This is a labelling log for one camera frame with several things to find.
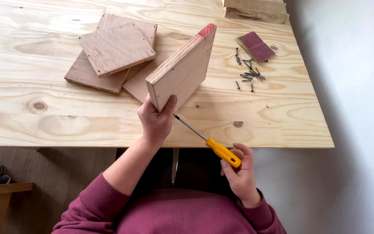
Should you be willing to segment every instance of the pine plywood tabletop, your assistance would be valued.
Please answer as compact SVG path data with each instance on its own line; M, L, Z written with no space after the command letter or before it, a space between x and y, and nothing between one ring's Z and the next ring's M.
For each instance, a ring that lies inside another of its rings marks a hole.
M95 31L104 12L157 23L158 55L217 25L206 79L177 111L203 135L226 146L334 147L289 22L224 18L219 0L0 0L0 146L125 147L142 135L141 103L125 90L113 95L64 80L81 52L76 35ZM250 31L276 53L256 65L253 93L235 58L236 47L251 58L235 41ZM174 119L163 146L205 142Z

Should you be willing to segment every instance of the person's right hand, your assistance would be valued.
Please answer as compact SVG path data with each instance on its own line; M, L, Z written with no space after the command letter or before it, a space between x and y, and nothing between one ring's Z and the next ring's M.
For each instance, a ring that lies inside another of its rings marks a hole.
M174 120L174 108L177 104L177 96L172 95L163 111L158 113L148 94L144 104L138 109L138 116L144 130L143 138L153 145L162 145L165 138L171 132L172 120Z
M229 162L222 159L220 161L221 175L226 175L230 188L241 199L243 206L256 207L261 202L261 196L256 189L253 177L253 151L239 143L234 143L233 147L231 152L240 158L242 163L238 168L233 169Z

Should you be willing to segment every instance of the sweatshirt sleeve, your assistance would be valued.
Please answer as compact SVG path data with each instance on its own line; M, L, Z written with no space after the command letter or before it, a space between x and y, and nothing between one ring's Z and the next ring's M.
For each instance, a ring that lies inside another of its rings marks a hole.
M54 226L53 233L115 233L113 219L129 198L113 188L101 173L70 203L69 209L61 215L61 221Z
M275 210L267 204L262 192L257 190L262 200L255 208L246 208L239 199L237 200L245 217L258 234L286 234L287 232L279 221Z

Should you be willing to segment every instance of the wooden floor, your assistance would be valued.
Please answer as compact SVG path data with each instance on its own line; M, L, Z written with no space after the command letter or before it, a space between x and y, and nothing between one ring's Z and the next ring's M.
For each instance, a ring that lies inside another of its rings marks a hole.
M116 148L0 147L3 175L11 183L34 183L32 191L13 193L3 233L51 233L69 203L115 161L116 153Z

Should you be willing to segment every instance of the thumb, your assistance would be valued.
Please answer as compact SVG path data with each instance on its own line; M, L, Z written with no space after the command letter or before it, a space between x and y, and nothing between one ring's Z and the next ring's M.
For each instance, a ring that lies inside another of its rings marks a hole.
M161 114L172 117L174 114L175 105L177 105L177 96L171 95Z
M229 183L236 180L239 176L236 174L236 172L233 170L232 166L227 162L226 160L222 159L220 160L221 169L223 170L227 180L229 180Z

